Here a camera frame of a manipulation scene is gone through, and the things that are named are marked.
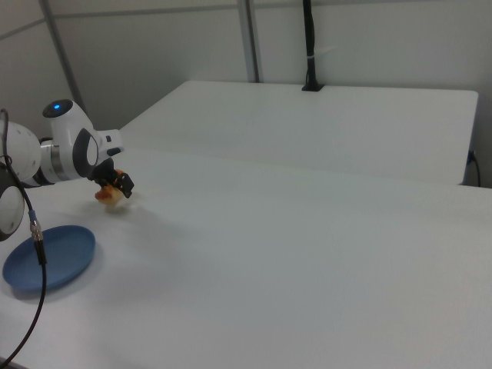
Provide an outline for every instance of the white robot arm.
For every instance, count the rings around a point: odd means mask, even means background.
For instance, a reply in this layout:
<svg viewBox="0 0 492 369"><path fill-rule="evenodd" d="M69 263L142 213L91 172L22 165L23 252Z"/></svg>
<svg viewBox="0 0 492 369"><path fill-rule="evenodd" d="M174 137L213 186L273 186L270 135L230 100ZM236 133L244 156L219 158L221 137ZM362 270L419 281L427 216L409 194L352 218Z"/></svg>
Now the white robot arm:
<svg viewBox="0 0 492 369"><path fill-rule="evenodd" d="M98 165L124 150L119 130L96 131L87 115L71 100L53 101L45 108L43 116L51 125L53 138L41 143L27 128L12 122L8 125L8 155L12 158L15 173L25 187L91 178ZM4 122L0 119L0 154L3 153L3 132ZM112 168L112 161L110 165L105 163L105 168L108 166ZM129 187L124 192L127 197L131 194L133 184ZM4 241L17 230L23 212L21 193L7 172L5 159L2 158L0 241Z"/></svg>

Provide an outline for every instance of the blue bowl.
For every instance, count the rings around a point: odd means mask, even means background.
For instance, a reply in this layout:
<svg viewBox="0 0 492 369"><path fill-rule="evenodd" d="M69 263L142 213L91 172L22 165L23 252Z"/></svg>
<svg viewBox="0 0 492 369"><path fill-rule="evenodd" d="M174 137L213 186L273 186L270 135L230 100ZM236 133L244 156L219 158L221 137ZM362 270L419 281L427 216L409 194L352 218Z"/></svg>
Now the blue bowl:
<svg viewBox="0 0 492 369"><path fill-rule="evenodd" d="M43 231L47 289L68 283L91 263L95 251L94 234L78 225L64 225ZM32 238L22 242L3 265L3 278L20 291L40 291L42 273Z"/></svg>

